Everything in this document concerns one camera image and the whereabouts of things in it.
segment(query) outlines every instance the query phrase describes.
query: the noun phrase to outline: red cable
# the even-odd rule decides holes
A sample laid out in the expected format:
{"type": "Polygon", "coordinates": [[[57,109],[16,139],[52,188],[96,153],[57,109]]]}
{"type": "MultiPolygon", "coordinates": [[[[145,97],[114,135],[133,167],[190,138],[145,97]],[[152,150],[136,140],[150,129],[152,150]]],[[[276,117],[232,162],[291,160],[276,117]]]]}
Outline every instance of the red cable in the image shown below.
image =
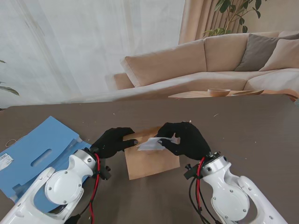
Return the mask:
{"type": "Polygon", "coordinates": [[[99,185],[99,180],[100,180],[100,175],[99,175],[99,171],[100,171],[100,158],[97,154],[94,154],[96,157],[97,157],[97,179],[95,181],[95,185],[94,185],[94,189],[93,189],[93,194],[92,194],[92,197],[90,199],[90,203],[89,203],[89,211],[92,215],[92,224],[94,224],[94,213],[93,213],[93,200],[94,200],[94,197],[95,197],[95,193],[96,193],[96,189],[98,188],[98,185],[99,185]]]}
{"type": "MultiPolygon", "coordinates": [[[[199,177],[199,175],[200,175],[200,169],[201,169],[201,167],[202,167],[202,164],[203,164],[204,160],[205,160],[205,158],[202,157],[202,159],[200,160],[200,163],[199,163],[199,165],[198,165],[198,168],[197,168],[197,176],[198,176],[198,177],[199,177]]],[[[199,201],[199,188],[200,188],[199,185],[200,185],[200,180],[197,179],[196,182],[197,182],[197,183],[196,183],[196,184],[197,184],[196,192],[197,192],[198,208],[200,208],[200,201],[199,201]]]]}

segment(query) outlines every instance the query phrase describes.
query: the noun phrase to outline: rubber band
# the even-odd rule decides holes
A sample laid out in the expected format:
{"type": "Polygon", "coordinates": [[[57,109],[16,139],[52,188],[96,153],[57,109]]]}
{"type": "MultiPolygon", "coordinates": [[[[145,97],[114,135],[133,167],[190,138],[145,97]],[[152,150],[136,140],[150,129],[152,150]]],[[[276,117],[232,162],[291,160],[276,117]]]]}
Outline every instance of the rubber band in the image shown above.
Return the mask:
{"type": "Polygon", "coordinates": [[[15,140],[15,139],[11,139],[11,140],[9,140],[9,141],[5,144],[5,147],[6,147],[6,148],[11,147],[11,146],[14,145],[17,141],[19,141],[20,139],[22,139],[22,138],[24,138],[24,137],[25,137],[25,135],[24,135],[23,137],[20,137],[18,140],[15,140]],[[14,141],[14,143],[8,146],[8,143],[11,142],[11,141],[14,141]]]}
{"type": "Polygon", "coordinates": [[[5,144],[5,147],[7,148],[7,147],[10,147],[10,146],[12,146],[13,144],[11,144],[11,145],[7,145],[9,142],[11,142],[11,141],[14,141],[14,143],[16,143],[17,142],[17,140],[15,140],[15,139],[11,139],[11,140],[9,140],[6,144],[5,144]]]}

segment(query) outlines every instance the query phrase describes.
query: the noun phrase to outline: white paper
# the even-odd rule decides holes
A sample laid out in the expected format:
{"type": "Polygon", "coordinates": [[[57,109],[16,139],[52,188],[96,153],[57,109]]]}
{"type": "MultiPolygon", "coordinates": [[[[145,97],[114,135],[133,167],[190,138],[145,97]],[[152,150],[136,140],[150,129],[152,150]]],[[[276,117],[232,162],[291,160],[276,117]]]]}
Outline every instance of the white paper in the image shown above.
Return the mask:
{"type": "Polygon", "coordinates": [[[12,161],[14,161],[13,158],[11,158],[7,153],[0,156],[0,171],[8,167],[12,161]]]}
{"type": "Polygon", "coordinates": [[[172,138],[164,138],[164,137],[149,138],[146,142],[144,142],[144,143],[137,146],[138,151],[163,150],[163,149],[165,149],[164,146],[161,146],[161,144],[158,143],[158,141],[160,139],[168,139],[171,142],[176,143],[176,144],[178,144],[178,142],[179,142],[179,138],[176,138],[175,136],[173,136],[172,138]]]}

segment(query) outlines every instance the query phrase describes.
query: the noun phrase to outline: wooden bowl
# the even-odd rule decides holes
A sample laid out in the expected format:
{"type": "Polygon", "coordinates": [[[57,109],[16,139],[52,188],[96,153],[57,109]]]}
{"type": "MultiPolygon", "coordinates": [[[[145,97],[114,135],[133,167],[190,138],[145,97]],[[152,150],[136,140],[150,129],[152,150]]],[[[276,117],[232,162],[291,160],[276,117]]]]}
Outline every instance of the wooden bowl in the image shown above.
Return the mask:
{"type": "Polygon", "coordinates": [[[207,91],[211,97],[225,97],[230,92],[230,90],[224,90],[224,89],[208,89],[207,91]]]}

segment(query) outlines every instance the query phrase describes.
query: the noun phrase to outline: dark brown table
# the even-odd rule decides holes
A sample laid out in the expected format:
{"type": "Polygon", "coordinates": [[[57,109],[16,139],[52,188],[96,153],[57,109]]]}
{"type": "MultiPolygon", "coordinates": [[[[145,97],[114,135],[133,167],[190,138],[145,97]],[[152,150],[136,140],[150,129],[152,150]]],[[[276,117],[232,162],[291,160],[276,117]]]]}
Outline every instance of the dark brown table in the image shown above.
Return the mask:
{"type": "MultiPolygon", "coordinates": [[[[211,149],[221,151],[232,162],[234,174],[253,180],[288,223],[299,223],[299,109],[287,96],[10,107],[0,112],[0,150],[8,140],[26,135],[49,116],[89,143],[111,127],[128,126],[139,131],[165,122],[191,120],[211,149]]],[[[108,159],[112,178],[100,184],[94,202],[96,223],[200,223],[188,199],[190,181],[183,177],[184,166],[195,161],[181,156],[180,163],[180,168],[129,181],[124,153],[108,159]]],[[[93,179],[89,179],[78,211],[87,204],[92,186],[93,179]]],[[[202,183],[201,188],[211,208],[211,187],[202,183]]],[[[12,206],[0,192],[0,219],[12,206]]],[[[80,223],[88,223],[88,217],[86,212],[80,223]]]]}

